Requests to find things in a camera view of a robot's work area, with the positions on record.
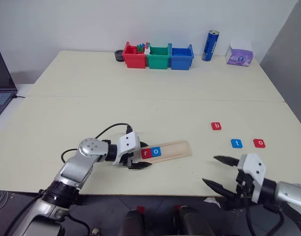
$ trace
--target table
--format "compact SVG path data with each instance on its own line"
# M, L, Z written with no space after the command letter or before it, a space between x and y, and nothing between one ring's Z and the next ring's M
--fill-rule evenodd
M17 84L17 95L18 96L26 96L28 91L31 89L32 84ZM0 114L0 131L3 129L5 124L8 122L8 120L13 115L14 111L18 109L20 104L23 102L24 98L14 98L11 100L11 102L7 105L7 107L4 109L4 111Z
M212 131L214 121L222 130ZM0 189L46 188L62 166L64 150L116 122L130 123L149 145L187 140L192 156L141 171L97 163L83 194L216 195L203 177L234 191L237 169L212 157L254 152L267 167L266 177L301 183L301 124L284 102L29 96L0 133ZM103 138L114 143L124 132L116 127ZM267 147L255 148L257 138ZM243 148L232 148L231 139L241 139Z
M126 68L113 53L62 51L35 83L30 96L123 99L284 101L254 59L249 67L227 65L224 56L188 71Z

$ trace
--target blue can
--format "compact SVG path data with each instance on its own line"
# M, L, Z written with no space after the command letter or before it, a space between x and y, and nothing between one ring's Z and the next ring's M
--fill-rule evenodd
M202 55L202 60L210 61L218 40L219 32L210 30L206 40L205 49Z

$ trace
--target plastic bin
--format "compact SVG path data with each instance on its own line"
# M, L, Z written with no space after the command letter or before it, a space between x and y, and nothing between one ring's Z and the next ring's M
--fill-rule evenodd
M192 64L194 58L192 45L188 48L173 48L170 45L170 58L171 58L171 69L172 70L188 70Z
M150 54L147 55L150 69L167 69L170 58L170 47L157 48L150 47Z
M128 68L145 68L147 65L144 50L138 53L137 47L131 46L129 42L126 42L122 55Z

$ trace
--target tissue box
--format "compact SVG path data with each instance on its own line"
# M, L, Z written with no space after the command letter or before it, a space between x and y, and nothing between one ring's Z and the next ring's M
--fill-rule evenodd
M226 55L227 64L249 66L253 59L251 41L235 39L230 42Z

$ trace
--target laptop screen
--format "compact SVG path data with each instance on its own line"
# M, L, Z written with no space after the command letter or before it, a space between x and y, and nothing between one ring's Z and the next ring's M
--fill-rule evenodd
M9 90L16 89L16 87L0 53L0 90L1 89Z

